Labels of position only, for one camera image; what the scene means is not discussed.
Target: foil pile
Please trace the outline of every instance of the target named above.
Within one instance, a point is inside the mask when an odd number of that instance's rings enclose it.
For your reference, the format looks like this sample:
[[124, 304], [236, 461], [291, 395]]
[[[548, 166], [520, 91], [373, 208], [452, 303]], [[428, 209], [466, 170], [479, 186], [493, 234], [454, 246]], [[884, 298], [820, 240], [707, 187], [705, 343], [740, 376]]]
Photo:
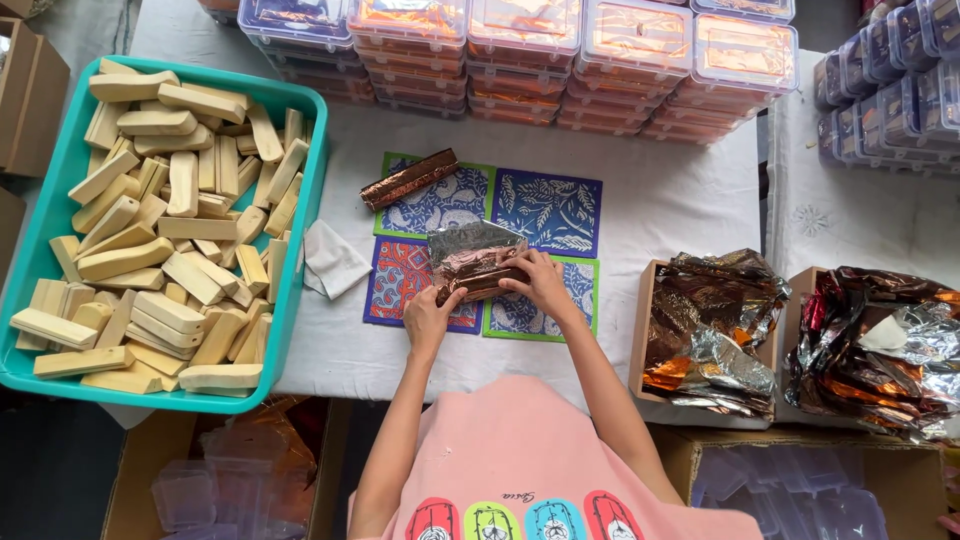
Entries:
[[788, 403], [915, 436], [960, 407], [960, 292], [931, 280], [841, 266], [804, 294], [787, 355]]
[[527, 237], [489, 221], [430, 231], [426, 242], [433, 284], [438, 288], [438, 307], [460, 287], [466, 287], [468, 292], [460, 301], [462, 304], [507, 294], [509, 290], [497, 285], [503, 278], [530, 282], [523, 270], [498, 266], [526, 251]]
[[754, 250], [680, 253], [654, 281], [645, 391], [673, 405], [773, 420], [773, 370], [756, 354], [790, 298]]

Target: blue printed coaster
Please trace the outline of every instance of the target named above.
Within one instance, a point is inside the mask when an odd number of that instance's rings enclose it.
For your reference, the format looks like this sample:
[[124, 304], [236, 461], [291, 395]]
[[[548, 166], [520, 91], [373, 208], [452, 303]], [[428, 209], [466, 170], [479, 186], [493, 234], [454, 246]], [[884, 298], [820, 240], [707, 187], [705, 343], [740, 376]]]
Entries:
[[[378, 236], [373, 247], [373, 271], [364, 305], [365, 323], [403, 326], [403, 308], [433, 282], [426, 242]], [[480, 333], [480, 303], [460, 304], [447, 320], [447, 331]]]
[[525, 234], [530, 247], [596, 258], [602, 191], [596, 180], [497, 169], [492, 221]]
[[[553, 257], [564, 264], [564, 285], [573, 303], [597, 334], [597, 294], [600, 261], [596, 258]], [[493, 297], [484, 305], [483, 334], [487, 337], [564, 342], [557, 322], [518, 292]]]
[[[401, 171], [420, 158], [385, 152], [383, 176]], [[490, 219], [496, 169], [488, 165], [461, 163], [452, 175], [418, 189], [376, 213], [374, 234], [426, 238], [428, 231]]]

